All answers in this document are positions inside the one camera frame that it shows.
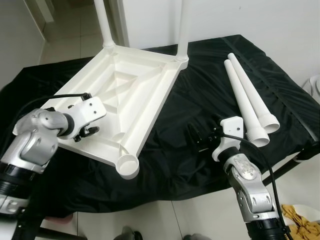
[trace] yellow cloth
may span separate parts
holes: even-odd
[[[289,226],[294,240],[320,240],[320,224],[309,222],[305,217],[298,215],[292,205],[283,204],[282,212],[296,224]]]

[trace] white plastic leg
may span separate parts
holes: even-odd
[[[277,118],[270,113],[256,88],[248,78],[245,70],[241,67],[236,56],[233,53],[229,53],[228,59],[231,61],[232,66],[236,74],[238,75],[238,78],[244,88],[246,95],[250,100],[250,103],[255,111],[256,116],[258,117],[261,126],[268,134],[277,131],[280,127]]]
[[[118,159],[115,169],[123,179],[134,179],[139,173],[139,160],[131,154],[122,155]]]
[[[239,105],[243,121],[246,127],[246,136],[248,140],[257,147],[263,147],[270,141],[266,130],[261,127],[257,115],[250,104],[244,88],[238,78],[238,75],[229,59],[224,61],[226,72],[228,73],[231,86]]]
[[[115,43],[112,40],[104,0],[94,0],[94,5],[95,5],[96,13],[98,15],[98,20],[101,28],[102,37],[103,37],[103,47],[106,47],[106,48],[113,47]]]
[[[186,62],[188,58],[190,0],[182,0],[180,32],[176,60]]]

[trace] white wall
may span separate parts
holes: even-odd
[[[24,67],[37,65],[43,39],[23,0],[0,0],[0,89]]]
[[[319,0],[191,0],[190,41],[241,34],[300,86],[320,72]],[[123,0],[129,46],[177,43],[181,0]]]

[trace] tiled floor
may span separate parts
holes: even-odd
[[[47,23],[47,40],[40,64],[95,56],[103,48],[103,39],[94,5],[57,11],[54,22]]]
[[[319,179],[320,155],[317,155],[276,181],[281,203],[320,209]],[[182,236],[192,233],[201,233],[212,240],[249,239],[231,188],[184,201],[151,202],[120,212],[79,212],[68,225],[46,220],[42,223],[42,227],[86,236],[89,240],[113,240],[123,226],[139,230],[144,240],[182,240]]]

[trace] black cloth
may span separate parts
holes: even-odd
[[[174,55],[177,46],[149,51]],[[115,168],[61,149],[52,158],[34,191],[30,209],[52,217],[73,212],[105,213],[156,200],[183,200],[229,188],[222,166],[209,151],[199,153],[190,137],[192,123],[205,136],[212,115],[241,116],[224,60],[235,53],[280,129],[261,147],[274,165],[302,151],[319,152],[320,106],[266,54],[241,35],[189,44],[188,68],[181,71],[139,155],[140,172],[122,179]],[[0,92],[1,130],[26,102],[57,92],[91,58],[24,68]],[[24,113],[40,107],[35,104]],[[245,145],[241,151],[265,171],[263,160]]]

